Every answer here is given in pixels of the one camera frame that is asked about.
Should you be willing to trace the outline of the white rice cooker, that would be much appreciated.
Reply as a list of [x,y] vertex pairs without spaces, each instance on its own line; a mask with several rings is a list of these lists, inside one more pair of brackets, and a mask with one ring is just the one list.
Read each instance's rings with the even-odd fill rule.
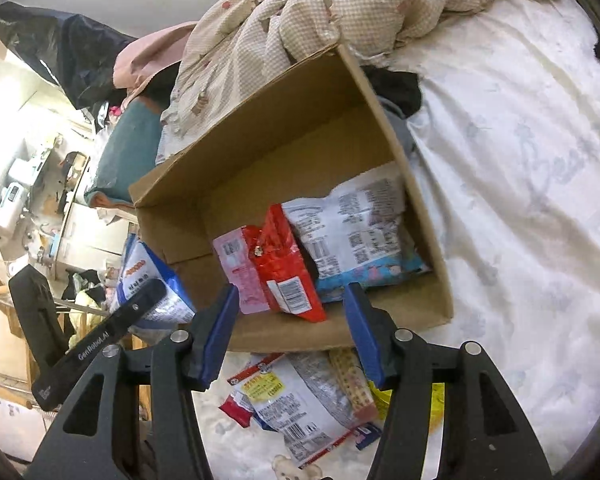
[[0,237],[9,240],[26,206],[29,192],[19,182],[12,182],[0,205]]

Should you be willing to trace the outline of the checkered beige quilt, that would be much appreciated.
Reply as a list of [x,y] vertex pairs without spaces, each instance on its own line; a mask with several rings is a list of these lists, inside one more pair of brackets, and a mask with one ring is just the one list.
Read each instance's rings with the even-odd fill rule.
[[429,34],[445,13],[477,13],[492,0],[219,0],[188,36],[162,113],[156,161],[196,142],[241,102],[297,62],[345,44],[384,65]]

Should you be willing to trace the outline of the pink garment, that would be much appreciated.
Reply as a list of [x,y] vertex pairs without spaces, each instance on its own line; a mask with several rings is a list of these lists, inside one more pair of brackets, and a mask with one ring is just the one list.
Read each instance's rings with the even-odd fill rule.
[[121,107],[127,108],[158,73],[181,62],[196,21],[167,27],[138,38],[117,56],[112,72],[114,88],[125,90]]

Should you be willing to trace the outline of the white floral bed sheet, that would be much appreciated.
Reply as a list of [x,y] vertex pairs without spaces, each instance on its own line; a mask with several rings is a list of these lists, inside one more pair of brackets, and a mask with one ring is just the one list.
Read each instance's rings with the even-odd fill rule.
[[393,53],[454,315],[562,469],[600,417],[600,60],[577,0],[493,0]]

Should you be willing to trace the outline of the black plastic bag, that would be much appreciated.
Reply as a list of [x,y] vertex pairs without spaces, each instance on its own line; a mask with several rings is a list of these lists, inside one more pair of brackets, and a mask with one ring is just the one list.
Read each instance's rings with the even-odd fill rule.
[[74,108],[119,105],[114,63],[132,36],[82,14],[0,4],[0,40],[38,76],[56,84]]

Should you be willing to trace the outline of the yellow snack packet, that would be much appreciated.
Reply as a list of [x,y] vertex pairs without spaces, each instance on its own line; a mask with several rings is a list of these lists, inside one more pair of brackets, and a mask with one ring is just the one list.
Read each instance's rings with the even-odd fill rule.
[[[384,422],[388,416],[389,405],[391,401],[391,390],[379,390],[369,380],[367,385],[370,387],[370,393],[376,405],[379,419]],[[443,422],[444,417],[444,394],[445,388],[442,382],[434,382],[431,389],[431,403],[429,416],[429,432],[432,434]]]

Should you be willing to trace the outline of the red snack bag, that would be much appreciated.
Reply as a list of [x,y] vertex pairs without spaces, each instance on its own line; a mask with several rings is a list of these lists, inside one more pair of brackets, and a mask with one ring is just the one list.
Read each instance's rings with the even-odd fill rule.
[[327,318],[304,252],[281,204],[268,207],[262,226],[245,226],[248,258],[272,311],[311,323]]

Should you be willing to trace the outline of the dark patterned garment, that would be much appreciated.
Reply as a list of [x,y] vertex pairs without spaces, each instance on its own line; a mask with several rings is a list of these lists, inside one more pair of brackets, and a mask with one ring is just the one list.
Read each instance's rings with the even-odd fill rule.
[[362,66],[368,82],[385,110],[406,119],[422,107],[419,76],[411,72],[395,72],[375,66]]

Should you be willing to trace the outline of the brown cardboard box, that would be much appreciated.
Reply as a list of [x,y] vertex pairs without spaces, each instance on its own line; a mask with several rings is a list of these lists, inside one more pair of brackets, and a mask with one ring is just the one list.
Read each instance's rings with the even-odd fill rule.
[[385,162],[396,162],[403,174],[407,229],[432,270],[372,290],[370,301],[396,325],[422,332],[452,318],[448,271],[411,165],[346,47],[294,64],[135,182],[130,194],[143,240],[202,309],[226,281],[215,237],[261,222],[273,204],[325,196]]

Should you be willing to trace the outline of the teal headboard cushion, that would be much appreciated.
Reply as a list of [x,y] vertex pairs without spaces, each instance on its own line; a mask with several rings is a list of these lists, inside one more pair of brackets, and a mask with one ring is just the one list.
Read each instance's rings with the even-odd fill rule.
[[84,200],[92,208],[133,208],[129,187],[156,166],[162,109],[140,96],[122,113],[102,151]]

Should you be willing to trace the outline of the white red snack packet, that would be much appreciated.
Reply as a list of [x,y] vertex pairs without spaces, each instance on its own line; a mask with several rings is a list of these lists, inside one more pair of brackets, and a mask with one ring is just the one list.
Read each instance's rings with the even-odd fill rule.
[[348,437],[359,450],[381,436],[370,386],[352,349],[253,356],[227,379],[232,417],[247,427],[256,420],[284,439],[300,468],[315,463]]

